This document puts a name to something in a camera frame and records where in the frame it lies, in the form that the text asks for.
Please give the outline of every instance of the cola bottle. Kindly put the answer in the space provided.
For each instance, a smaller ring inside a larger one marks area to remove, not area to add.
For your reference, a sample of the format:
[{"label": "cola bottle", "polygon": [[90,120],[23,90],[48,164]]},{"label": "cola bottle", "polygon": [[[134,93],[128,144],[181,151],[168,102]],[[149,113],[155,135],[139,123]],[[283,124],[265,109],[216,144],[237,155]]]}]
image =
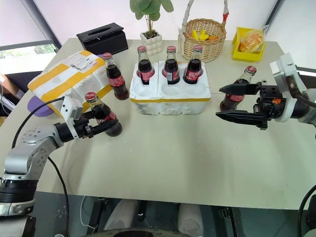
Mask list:
[{"label": "cola bottle", "polygon": [[[244,73],[234,82],[239,83],[250,83],[251,78],[256,74],[257,69],[253,66],[248,66],[245,68]],[[235,110],[237,105],[243,101],[244,95],[229,95],[226,94],[224,100],[221,102],[219,108],[221,111],[224,110]]]},{"label": "cola bottle", "polygon": [[167,78],[168,84],[176,84],[180,81],[175,46],[167,48],[167,59],[164,63],[162,74]]},{"label": "cola bottle", "polygon": [[144,85],[149,85],[149,79],[155,73],[152,64],[149,61],[147,55],[147,49],[145,46],[139,46],[138,51],[138,76],[141,78]]},{"label": "cola bottle", "polygon": [[[113,113],[113,111],[111,111],[111,109],[106,104],[98,99],[98,96],[95,92],[86,93],[85,100],[91,107],[91,112],[96,118],[98,124],[101,124],[105,121],[117,119],[117,116]],[[119,122],[117,122],[115,125],[105,131],[105,133],[110,137],[119,136],[121,132],[122,125]]]},{"label": "cola bottle", "polygon": [[201,53],[202,46],[196,45],[193,48],[193,55],[188,63],[187,70],[185,72],[184,81],[188,84],[196,84],[199,76],[202,74],[201,69]]},{"label": "cola bottle", "polygon": [[113,61],[112,54],[104,53],[103,58],[107,68],[108,79],[115,97],[119,100],[126,100],[129,97],[129,92],[125,86],[125,80],[122,77],[120,70]]}]

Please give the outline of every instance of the yellow container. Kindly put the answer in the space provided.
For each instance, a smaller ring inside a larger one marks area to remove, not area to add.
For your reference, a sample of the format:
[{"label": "yellow container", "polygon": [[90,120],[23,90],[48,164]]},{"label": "yellow container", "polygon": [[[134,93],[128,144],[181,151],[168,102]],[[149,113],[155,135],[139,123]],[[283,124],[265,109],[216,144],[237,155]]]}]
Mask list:
[{"label": "yellow container", "polygon": [[247,33],[248,31],[252,31],[253,29],[251,28],[243,28],[243,27],[237,27],[236,34],[234,36],[234,40],[232,42],[233,45],[233,59],[235,60],[242,60],[242,61],[250,61],[250,62],[255,62],[255,61],[260,61],[263,53],[266,48],[266,43],[263,43],[262,45],[262,50],[259,52],[253,52],[253,53],[244,53],[244,52],[239,52],[239,44],[240,44],[240,38]]}]

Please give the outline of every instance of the black tissue box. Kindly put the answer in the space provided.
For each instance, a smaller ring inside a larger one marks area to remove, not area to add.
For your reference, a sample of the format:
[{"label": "black tissue box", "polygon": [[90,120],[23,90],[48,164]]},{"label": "black tissue box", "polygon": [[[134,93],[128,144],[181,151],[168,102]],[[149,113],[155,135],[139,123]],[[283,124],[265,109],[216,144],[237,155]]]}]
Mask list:
[{"label": "black tissue box", "polygon": [[109,52],[116,54],[128,49],[123,27],[111,23],[87,32],[77,34],[83,48],[93,54]]}]

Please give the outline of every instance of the basket handle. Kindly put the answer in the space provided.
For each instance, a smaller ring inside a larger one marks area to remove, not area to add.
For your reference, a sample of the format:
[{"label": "basket handle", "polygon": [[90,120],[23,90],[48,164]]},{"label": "basket handle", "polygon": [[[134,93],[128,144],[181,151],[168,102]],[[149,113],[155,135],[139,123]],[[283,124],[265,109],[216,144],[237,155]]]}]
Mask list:
[{"label": "basket handle", "polygon": [[[191,10],[191,6],[193,4],[193,1],[194,0],[189,0],[188,6],[187,6],[187,9],[186,9],[186,13],[184,14],[183,21],[182,21],[182,28],[181,28],[182,32],[186,31],[187,22],[188,22],[188,18],[189,18],[189,15],[190,15],[190,10]],[[223,12],[223,22],[222,22],[223,26],[226,25],[226,20],[227,20],[228,14],[229,14],[227,1],[228,0],[224,0],[224,12]]]}]

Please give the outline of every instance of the potted plant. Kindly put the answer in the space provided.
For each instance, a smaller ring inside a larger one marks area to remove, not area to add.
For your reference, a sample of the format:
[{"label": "potted plant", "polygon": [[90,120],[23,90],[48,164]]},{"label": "potted plant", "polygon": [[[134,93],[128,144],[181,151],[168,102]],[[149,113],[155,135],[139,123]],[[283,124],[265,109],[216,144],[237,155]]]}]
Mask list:
[{"label": "potted plant", "polygon": [[148,31],[142,32],[140,38],[149,56],[162,51],[162,37],[153,29],[153,22],[160,18],[161,5],[166,12],[173,11],[171,0],[130,0],[129,2],[130,9],[135,13],[137,20],[142,19],[143,16],[146,18]]}]

